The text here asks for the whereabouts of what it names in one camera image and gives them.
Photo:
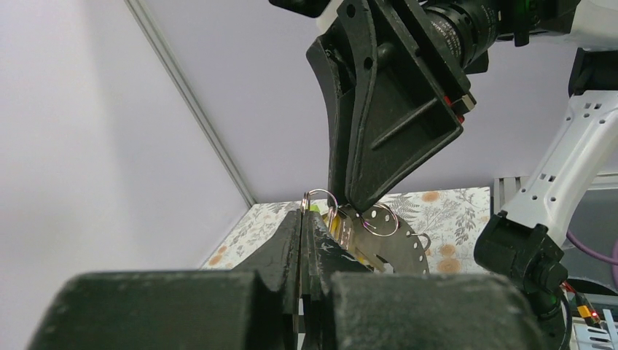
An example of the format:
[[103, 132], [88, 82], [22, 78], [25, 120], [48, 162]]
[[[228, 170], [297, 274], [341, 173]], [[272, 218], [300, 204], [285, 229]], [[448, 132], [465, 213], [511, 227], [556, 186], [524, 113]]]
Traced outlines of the yellow key tag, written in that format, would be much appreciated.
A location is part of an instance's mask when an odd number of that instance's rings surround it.
[[322, 220], [329, 229], [331, 236], [338, 242], [343, 241], [343, 223], [344, 213], [341, 208], [338, 208], [335, 212], [328, 206], [321, 206], [318, 204], [311, 204], [310, 210], [318, 212], [321, 215]]

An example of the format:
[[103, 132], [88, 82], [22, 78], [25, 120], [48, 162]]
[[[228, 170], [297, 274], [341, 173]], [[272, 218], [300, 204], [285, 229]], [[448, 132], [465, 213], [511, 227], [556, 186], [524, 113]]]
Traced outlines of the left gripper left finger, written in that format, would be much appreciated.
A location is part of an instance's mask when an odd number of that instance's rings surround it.
[[301, 214], [230, 270], [108, 271], [69, 279], [30, 349], [295, 349]]

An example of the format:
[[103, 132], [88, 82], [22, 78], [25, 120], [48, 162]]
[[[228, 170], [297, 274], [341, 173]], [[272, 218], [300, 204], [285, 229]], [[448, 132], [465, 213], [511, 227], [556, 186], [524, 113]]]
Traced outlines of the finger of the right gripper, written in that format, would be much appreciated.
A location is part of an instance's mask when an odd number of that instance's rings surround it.
[[345, 1], [356, 76], [345, 197], [366, 211], [461, 134], [463, 74], [416, 1]]
[[340, 205], [349, 205], [347, 187], [353, 159], [351, 141], [357, 85], [349, 41], [337, 34], [322, 34], [309, 46], [306, 58], [326, 107], [329, 140], [327, 189]]

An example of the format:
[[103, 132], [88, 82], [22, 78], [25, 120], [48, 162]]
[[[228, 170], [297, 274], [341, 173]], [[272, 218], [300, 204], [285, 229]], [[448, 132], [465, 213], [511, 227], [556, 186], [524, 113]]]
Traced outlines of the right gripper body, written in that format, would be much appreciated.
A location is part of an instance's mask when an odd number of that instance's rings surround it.
[[490, 4], [367, 2], [367, 125], [459, 126], [464, 69], [490, 46]]

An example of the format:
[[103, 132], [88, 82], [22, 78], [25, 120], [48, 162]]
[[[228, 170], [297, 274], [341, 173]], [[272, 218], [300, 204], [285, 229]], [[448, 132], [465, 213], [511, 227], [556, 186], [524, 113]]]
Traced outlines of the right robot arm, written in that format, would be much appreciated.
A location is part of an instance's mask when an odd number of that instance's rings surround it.
[[329, 191], [363, 213], [463, 130], [476, 104], [469, 74], [498, 41], [576, 45], [562, 125], [536, 169], [494, 214], [477, 264], [526, 296], [549, 349], [572, 319], [561, 246], [584, 193], [617, 148], [615, 1], [282, 1], [314, 18], [307, 52], [329, 119]]

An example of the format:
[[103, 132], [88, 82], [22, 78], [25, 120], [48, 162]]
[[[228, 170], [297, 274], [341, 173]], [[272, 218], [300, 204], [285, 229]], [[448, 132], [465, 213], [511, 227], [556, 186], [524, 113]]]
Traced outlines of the large silver keyring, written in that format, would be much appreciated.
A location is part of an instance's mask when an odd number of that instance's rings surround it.
[[332, 212], [341, 208], [344, 213], [341, 243], [326, 228], [329, 237], [353, 259], [376, 273], [429, 274], [426, 250], [431, 246], [431, 239], [425, 233], [416, 233], [386, 203], [378, 201], [360, 213], [349, 205], [340, 205], [329, 191], [314, 189], [303, 195], [301, 209], [310, 209], [315, 194], [326, 196], [326, 205]]

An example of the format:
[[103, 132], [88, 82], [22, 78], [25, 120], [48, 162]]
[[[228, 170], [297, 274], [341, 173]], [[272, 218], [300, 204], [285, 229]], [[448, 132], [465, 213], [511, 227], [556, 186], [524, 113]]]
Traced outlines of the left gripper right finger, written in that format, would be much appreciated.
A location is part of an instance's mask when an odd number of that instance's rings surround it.
[[379, 274], [302, 215], [304, 349], [544, 349], [527, 301], [504, 277]]

